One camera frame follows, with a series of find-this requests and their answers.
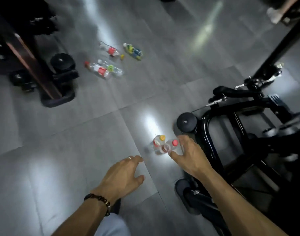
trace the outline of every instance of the exercise machine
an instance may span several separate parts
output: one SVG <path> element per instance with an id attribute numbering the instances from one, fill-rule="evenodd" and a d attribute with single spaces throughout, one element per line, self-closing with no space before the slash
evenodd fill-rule
<path id="1" fill-rule="evenodd" d="M 300 20 L 253 76 L 234 89 L 224 86 L 215 88 L 214 96 L 205 106 L 210 109 L 202 116 L 196 117 L 191 112 L 183 113 L 177 119 L 179 130 L 194 134 L 211 166 L 227 183 L 232 185 L 252 166 L 257 166 L 279 187 L 266 215 L 290 236 L 300 234 L 300 112 L 290 111 L 276 94 L 265 97 L 262 90 L 280 76 L 283 65 L 277 61 L 299 38 Z M 221 102 L 228 98 L 253 100 L 221 106 Z M 239 116 L 262 113 L 266 108 L 269 108 L 282 124 L 265 130 L 262 136 L 246 132 Z M 226 166 L 221 163 L 208 131 L 210 120 L 221 115 L 228 117 L 244 152 Z M 284 160 L 286 169 L 292 172 L 290 181 L 266 164 L 265 159 L 272 153 L 278 154 Z M 222 234 L 230 235 L 217 206 L 198 180 L 193 177 L 180 179 L 175 184 L 175 190 L 189 212 L 202 214 Z"/>
<path id="2" fill-rule="evenodd" d="M 34 36 L 57 31 L 54 19 L 44 0 L 0 0 L 0 61 L 14 57 L 21 69 L 9 73 L 11 83 L 24 92 L 37 88 L 46 107 L 73 100 L 72 80 L 79 77 L 67 53 L 51 58 L 52 71 L 38 52 Z"/>

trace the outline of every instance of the plastic bottle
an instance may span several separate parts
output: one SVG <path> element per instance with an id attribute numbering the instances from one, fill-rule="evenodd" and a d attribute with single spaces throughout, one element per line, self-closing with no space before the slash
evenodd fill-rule
<path id="1" fill-rule="evenodd" d="M 100 41 L 100 49 L 106 51 L 110 56 L 120 56 L 120 59 L 124 59 L 124 55 L 119 53 L 116 48 L 105 44 L 104 42 Z"/>
<path id="2" fill-rule="evenodd" d="M 165 143 L 165 135 L 157 135 L 153 139 L 153 145 L 155 147 L 159 147 L 159 146 L 163 145 L 164 143 Z"/>
<path id="3" fill-rule="evenodd" d="M 115 67 L 114 65 L 99 59 L 97 63 L 103 67 L 105 67 L 110 73 L 114 73 L 116 76 L 121 76 L 123 74 L 123 70 Z"/>
<path id="4" fill-rule="evenodd" d="M 174 150 L 178 145 L 178 140 L 169 140 L 166 143 L 164 143 L 162 146 L 160 146 L 160 152 L 162 154 L 168 153 L 169 151 Z"/>
<path id="5" fill-rule="evenodd" d="M 103 78 L 106 78 L 110 72 L 103 66 L 95 63 L 85 61 L 85 67 L 93 73 L 99 74 Z"/>
<path id="6" fill-rule="evenodd" d="M 124 43 L 123 46 L 130 56 L 132 56 L 133 58 L 135 58 L 137 60 L 142 59 L 143 53 L 141 50 L 139 50 L 127 43 Z"/>

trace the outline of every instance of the hand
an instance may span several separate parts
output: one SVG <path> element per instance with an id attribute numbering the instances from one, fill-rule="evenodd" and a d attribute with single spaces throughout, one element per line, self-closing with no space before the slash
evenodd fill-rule
<path id="1" fill-rule="evenodd" d="M 103 196 L 113 205 L 116 200 L 135 191 L 143 183 L 144 175 L 135 178 L 140 162 L 143 162 L 141 156 L 130 156 L 115 163 L 107 171 L 100 185 L 90 193 Z"/>
<path id="2" fill-rule="evenodd" d="M 193 139 L 187 135 L 180 135 L 178 139 L 184 154 L 180 156 L 174 151 L 168 154 L 184 171 L 199 179 L 202 173 L 207 174 L 212 170 L 205 153 Z"/>

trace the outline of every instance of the right hand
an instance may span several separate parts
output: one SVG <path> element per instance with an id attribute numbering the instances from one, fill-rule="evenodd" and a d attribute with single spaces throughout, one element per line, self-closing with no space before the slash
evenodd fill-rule
<path id="1" fill-rule="evenodd" d="M 213 170 L 205 153 L 193 139 L 187 135 L 180 135 L 178 139 L 180 145 L 183 146 L 184 154 L 180 156 L 174 151 L 168 154 L 184 171 L 199 178 L 201 174 L 208 174 Z"/>

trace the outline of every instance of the forearm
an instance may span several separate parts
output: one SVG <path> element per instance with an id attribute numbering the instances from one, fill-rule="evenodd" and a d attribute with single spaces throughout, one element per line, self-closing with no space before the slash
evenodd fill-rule
<path id="1" fill-rule="evenodd" d="M 213 169 L 201 173 L 198 179 L 213 198 L 234 236 L 286 235 Z"/>
<path id="2" fill-rule="evenodd" d="M 103 202 L 87 199 L 52 236 L 93 236 L 106 211 L 107 207 Z"/>

